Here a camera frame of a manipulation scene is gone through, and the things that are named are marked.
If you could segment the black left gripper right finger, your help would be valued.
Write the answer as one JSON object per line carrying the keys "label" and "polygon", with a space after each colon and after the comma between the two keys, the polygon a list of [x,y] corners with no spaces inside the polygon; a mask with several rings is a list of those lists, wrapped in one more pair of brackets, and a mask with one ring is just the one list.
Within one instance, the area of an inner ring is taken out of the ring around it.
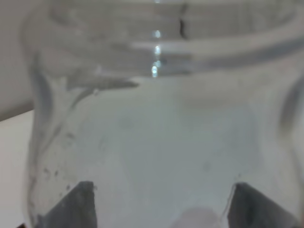
{"label": "black left gripper right finger", "polygon": [[295,216],[247,183],[235,184],[229,206],[230,228],[298,228]]}

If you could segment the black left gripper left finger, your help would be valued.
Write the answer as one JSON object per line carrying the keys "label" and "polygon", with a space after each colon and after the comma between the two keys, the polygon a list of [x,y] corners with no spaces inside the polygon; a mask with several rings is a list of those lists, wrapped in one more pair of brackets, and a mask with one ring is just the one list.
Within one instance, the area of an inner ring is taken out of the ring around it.
{"label": "black left gripper left finger", "polygon": [[37,228],[97,228],[94,183],[78,183],[46,215],[38,215]]}

